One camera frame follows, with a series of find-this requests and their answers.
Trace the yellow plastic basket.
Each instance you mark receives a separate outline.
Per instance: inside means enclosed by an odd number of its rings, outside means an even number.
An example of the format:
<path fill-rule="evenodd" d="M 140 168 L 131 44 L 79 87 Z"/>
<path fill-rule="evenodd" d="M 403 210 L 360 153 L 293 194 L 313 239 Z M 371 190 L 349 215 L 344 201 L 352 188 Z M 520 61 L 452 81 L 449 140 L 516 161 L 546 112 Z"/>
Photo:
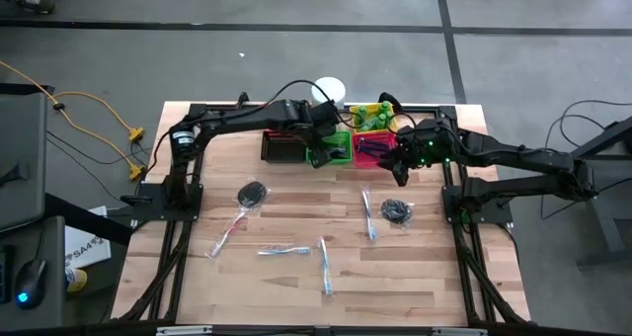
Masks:
<path fill-rule="evenodd" d="M 365 104 L 365 105 L 358 105 L 358 106 L 367 106 L 367 116 L 366 116 L 366 120 L 365 120 L 364 122 L 366 122 L 366 121 L 370 121 L 370 120 L 375 120 L 375 123 L 376 123 L 376 117 L 377 117 L 379 114 L 381 114 L 381 113 L 379 112 L 379 109 L 380 109 L 380 104 L 379 104 L 379 103 L 376 103 L 376 104 Z M 390 109 L 390 111 L 389 111 L 388 113 L 392 113 L 392 114 L 393 114 L 393 119 L 392 119 L 392 123 L 391 123 L 391 125 L 390 125 L 390 128 L 389 128 L 389 129 L 377 129 L 377 128 L 375 128 L 375 130 L 372 130 L 372 131 L 362 132 L 362 131 L 360 130 L 360 127 L 363 125 L 363 123 L 364 123 L 364 122 L 360 124 L 360 123 L 357 121 L 357 118 L 356 118 L 356 108 L 357 108 L 358 106 L 352 106 L 352 107 L 350 107 L 350 112 L 352 113 L 352 120 L 353 120 L 352 127 L 353 127 L 353 130 L 354 130 L 354 133 L 369 133 L 369 132 L 381 132 L 381 131 L 395 131 L 395 130 L 397 129 L 397 120 L 394 118 L 395 113 L 393 112 L 392 107 L 391 107 L 391 109 Z"/>

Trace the green plastic basket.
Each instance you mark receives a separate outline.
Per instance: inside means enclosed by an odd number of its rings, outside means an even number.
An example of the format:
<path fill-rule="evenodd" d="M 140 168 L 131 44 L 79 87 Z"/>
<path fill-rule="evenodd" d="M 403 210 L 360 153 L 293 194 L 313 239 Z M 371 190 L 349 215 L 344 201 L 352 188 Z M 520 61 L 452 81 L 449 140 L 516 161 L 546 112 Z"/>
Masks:
<path fill-rule="evenodd" d="M 326 148 L 329 148 L 331 146 L 336 146 L 336 145 L 345 146 L 350 155 L 350 158 L 345 159 L 345 160 L 332 159 L 329 162 L 329 165 L 331 164 L 342 165 L 342 164 L 351 163 L 353 161 L 354 150 L 353 150 L 353 143 L 352 143 L 352 134 L 348 130 L 338 130 L 332 135 L 324 136 L 321 139 L 321 141 L 325 145 Z"/>

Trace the person's shoe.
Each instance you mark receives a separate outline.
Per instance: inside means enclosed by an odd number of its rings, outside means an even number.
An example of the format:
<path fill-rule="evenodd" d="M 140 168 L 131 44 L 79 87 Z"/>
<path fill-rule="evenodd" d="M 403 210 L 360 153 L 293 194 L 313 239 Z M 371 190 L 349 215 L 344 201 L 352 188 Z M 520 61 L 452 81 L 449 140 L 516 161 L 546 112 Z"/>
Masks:
<path fill-rule="evenodd" d="M 23 10 L 36 14 L 48 15 L 55 10 L 55 5 L 48 0 L 15 0 L 15 2 Z"/>

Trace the grey desk panel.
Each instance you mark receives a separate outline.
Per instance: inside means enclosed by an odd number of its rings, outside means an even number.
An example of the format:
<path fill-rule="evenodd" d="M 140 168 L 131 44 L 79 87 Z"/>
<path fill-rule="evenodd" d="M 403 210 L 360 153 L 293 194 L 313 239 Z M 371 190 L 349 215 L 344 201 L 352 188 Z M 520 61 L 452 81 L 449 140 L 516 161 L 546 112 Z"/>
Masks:
<path fill-rule="evenodd" d="M 0 231 L 43 216 L 46 99 L 0 95 Z"/>

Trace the black keyboard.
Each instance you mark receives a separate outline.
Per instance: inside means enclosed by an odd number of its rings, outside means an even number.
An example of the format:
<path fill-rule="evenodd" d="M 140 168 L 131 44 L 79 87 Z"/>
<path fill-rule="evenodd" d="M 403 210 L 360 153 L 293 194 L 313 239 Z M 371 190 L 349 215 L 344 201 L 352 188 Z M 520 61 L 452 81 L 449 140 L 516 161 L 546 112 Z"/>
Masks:
<path fill-rule="evenodd" d="M 13 259 L 14 248 L 11 245 L 0 245 L 0 304 L 10 299 Z"/>

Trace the black plastic basket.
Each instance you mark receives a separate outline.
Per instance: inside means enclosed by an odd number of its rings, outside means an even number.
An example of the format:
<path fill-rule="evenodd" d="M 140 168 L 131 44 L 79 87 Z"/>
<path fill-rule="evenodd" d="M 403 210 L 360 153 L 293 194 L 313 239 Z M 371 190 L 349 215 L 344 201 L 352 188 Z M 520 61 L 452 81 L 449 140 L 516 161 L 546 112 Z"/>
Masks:
<path fill-rule="evenodd" d="M 302 163 L 306 159 L 306 147 L 288 133 L 264 130 L 261 159 L 268 163 Z"/>

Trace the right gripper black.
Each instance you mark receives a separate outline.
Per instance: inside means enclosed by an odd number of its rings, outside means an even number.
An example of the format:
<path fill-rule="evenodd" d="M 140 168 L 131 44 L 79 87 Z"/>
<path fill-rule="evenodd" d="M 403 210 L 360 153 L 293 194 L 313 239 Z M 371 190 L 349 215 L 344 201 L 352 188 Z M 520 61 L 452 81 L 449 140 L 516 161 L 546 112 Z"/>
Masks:
<path fill-rule="evenodd" d="M 392 171 L 399 187 L 409 181 L 409 168 L 448 163 L 457 154 L 456 135 L 446 121 L 422 120 L 396 133 L 397 151 L 383 153 L 378 166 Z"/>

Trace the blue toothbrush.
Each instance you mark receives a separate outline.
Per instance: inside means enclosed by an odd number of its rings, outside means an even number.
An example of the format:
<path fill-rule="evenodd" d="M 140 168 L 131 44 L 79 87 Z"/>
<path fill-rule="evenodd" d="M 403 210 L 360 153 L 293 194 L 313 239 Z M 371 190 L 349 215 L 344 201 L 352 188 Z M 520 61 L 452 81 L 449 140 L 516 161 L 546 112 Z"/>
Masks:
<path fill-rule="evenodd" d="M 318 246 L 322 254 L 322 269 L 323 269 L 323 285 L 325 295 L 331 296 L 334 294 L 333 284 L 331 279 L 331 266 L 330 259 L 327 250 L 326 241 L 323 237 L 318 238 Z"/>
<path fill-rule="evenodd" d="M 287 254 L 310 255 L 311 248 L 309 246 L 298 246 L 298 247 L 289 247 L 289 248 L 267 249 L 267 250 L 260 250 L 257 252 L 257 254 L 259 256 L 275 256 L 275 255 L 287 255 Z"/>
<path fill-rule="evenodd" d="M 374 241 L 376 239 L 376 232 L 372 222 L 370 190 L 368 187 L 361 189 L 361 197 L 364 206 L 367 235 L 370 241 Z"/>

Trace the grey metal stand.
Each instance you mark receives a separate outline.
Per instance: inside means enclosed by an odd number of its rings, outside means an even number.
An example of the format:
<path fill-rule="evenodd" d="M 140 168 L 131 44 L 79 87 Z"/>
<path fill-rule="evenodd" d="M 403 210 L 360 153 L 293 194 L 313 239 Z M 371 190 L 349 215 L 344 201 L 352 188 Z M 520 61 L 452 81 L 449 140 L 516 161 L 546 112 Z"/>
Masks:
<path fill-rule="evenodd" d="M 632 116 L 623 122 L 617 122 L 608 126 L 602 133 L 577 147 L 572 151 L 575 157 L 588 160 L 602 161 L 631 161 L 632 153 L 628 154 L 602 154 L 603 150 L 632 139 Z M 632 248 L 628 248 L 616 225 L 617 220 L 632 220 L 632 216 L 607 216 L 603 209 L 604 199 L 591 198 L 586 202 L 587 212 L 598 222 L 601 234 L 604 237 L 606 251 L 578 259 L 576 262 L 579 270 L 587 270 L 594 267 L 612 265 L 622 262 L 632 262 Z"/>

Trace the yellow white bottle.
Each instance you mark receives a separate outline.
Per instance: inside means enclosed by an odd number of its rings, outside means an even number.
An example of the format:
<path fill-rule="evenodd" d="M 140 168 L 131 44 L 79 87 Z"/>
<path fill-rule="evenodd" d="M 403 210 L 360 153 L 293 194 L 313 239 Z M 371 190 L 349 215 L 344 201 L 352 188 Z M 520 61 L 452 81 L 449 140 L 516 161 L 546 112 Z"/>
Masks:
<path fill-rule="evenodd" d="M 65 269 L 65 286 L 69 294 L 81 292 L 88 281 L 88 275 L 81 269 L 66 268 Z"/>

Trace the black computer mouse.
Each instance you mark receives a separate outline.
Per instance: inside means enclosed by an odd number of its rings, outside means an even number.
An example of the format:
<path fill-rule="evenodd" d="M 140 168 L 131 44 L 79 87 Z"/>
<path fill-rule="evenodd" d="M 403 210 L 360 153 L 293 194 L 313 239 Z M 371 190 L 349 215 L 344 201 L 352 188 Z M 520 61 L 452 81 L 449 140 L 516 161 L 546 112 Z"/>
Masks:
<path fill-rule="evenodd" d="M 45 294 L 46 261 L 36 258 L 25 263 L 15 281 L 15 302 L 20 309 L 33 309 L 40 305 Z"/>

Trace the silver metal bracket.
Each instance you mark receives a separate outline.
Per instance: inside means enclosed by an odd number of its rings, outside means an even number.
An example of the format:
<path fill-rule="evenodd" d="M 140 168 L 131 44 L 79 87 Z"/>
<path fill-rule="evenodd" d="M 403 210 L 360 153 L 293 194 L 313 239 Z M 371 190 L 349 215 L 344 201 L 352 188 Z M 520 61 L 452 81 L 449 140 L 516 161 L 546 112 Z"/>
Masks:
<path fill-rule="evenodd" d="M 485 329 L 441 327 L 433 328 L 431 336 L 489 336 Z"/>
<path fill-rule="evenodd" d="M 159 327 L 155 336 L 207 336 L 211 334 L 210 325 L 180 325 Z"/>

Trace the white printed cardboard box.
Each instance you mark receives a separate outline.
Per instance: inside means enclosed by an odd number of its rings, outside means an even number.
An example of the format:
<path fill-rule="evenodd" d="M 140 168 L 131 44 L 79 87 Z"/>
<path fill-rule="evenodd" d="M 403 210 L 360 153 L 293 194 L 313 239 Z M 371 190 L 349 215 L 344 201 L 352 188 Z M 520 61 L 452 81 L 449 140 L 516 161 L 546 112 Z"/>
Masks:
<path fill-rule="evenodd" d="M 112 258 L 107 239 L 70 226 L 65 227 L 64 237 L 66 268 L 82 269 Z"/>

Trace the black item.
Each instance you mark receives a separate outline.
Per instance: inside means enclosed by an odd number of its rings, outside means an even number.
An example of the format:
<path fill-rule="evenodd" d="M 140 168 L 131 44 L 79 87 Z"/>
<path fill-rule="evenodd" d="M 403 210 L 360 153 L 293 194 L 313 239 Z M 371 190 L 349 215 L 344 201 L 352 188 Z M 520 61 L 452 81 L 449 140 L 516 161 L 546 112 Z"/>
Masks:
<path fill-rule="evenodd" d="M 387 199 L 380 206 L 380 214 L 391 223 L 407 226 L 412 218 L 412 205 L 401 200 Z"/>

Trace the pink toothbrush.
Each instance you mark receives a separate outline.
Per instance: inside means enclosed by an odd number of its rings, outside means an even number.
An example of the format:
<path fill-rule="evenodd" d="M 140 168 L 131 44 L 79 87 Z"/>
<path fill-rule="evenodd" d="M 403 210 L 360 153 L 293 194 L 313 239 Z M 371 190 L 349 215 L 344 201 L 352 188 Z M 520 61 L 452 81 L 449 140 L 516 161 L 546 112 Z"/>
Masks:
<path fill-rule="evenodd" d="M 224 228 L 220 238 L 213 244 L 212 248 L 209 249 L 205 256 L 209 259 L 214 259 L 221 252 L 223 246 L 226 241 L 230 237 L 232 231 L 238 226 L 239 222 L 246 216 L 247 210 L 239 210 L 237 215 L 231 220 L 231 222 Z"/>

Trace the red plastic basket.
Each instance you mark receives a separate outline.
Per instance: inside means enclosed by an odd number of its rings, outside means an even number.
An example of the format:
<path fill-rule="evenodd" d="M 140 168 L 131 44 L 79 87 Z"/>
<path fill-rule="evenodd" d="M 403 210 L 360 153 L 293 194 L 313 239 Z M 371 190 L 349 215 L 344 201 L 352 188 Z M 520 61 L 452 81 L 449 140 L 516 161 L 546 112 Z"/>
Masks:
<path fill-rule="evenodd" d="M 395 135 L 388 131 L 381 132 L 369 132 L 369 133 L 358 133 L 352 135 L 353 149 L 354 149 L 354 163 L 356 168 L 361 169 L 369 169 L 376 168 L 378 165 L 379 157 L 373 157 L 365 154 L 359 154 L 356 150 L 357 148 L 357 140 L 361 137 L 372 140 L 383 140 L 389 143 L 390 149 L 396 146 Z"/>

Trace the dark side desk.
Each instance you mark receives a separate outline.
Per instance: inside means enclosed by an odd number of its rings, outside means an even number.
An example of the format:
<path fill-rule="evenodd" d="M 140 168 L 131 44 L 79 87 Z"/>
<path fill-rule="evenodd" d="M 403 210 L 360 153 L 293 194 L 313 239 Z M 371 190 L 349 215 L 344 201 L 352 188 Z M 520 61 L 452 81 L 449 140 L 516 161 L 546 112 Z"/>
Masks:
<path fill-rule="evenodd" d="M 0 246 L 9 248 L 6 301 L 0 303 L 0 332 L 57 327 L 63 324 L 65 300 L 63 219 L 51 217 L 0 233 Z M 18 306 L 19 271 L 28 263 L 45 261 L 40 277 L 40 303 L 30 309 Z"/>

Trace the white yellow wipes canister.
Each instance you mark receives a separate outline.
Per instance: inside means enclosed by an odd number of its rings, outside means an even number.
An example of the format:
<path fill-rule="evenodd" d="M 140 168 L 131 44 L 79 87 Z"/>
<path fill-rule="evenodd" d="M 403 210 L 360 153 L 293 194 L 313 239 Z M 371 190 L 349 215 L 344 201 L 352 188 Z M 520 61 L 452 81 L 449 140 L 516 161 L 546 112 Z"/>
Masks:
<path fill-rule="evenodd" d="M 336 77 L 321 77 L 311 87 L 313 106 L 318 106 L 332 100 L 335 106 L 342 109 L 345 104 L 347 89 L 345 84 Z"/>

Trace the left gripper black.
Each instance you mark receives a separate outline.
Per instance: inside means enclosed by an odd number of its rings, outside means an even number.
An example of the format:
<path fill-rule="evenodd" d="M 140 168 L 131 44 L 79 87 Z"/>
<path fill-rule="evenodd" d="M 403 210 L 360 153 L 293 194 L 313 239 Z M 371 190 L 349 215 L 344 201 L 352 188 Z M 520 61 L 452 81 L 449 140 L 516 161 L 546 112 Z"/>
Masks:
<path fill-rule="evenodd" d="M 332 135 L 340 122 L 338 108 L 331 103 L 318 106 L 303 104 L 301 111 L 300 137 L 308 145 L 318 145 L 323 137 Z M 314 146 L 309 149 L 308 158 L 313 168 L 327 164 L 327 148 Z"/>

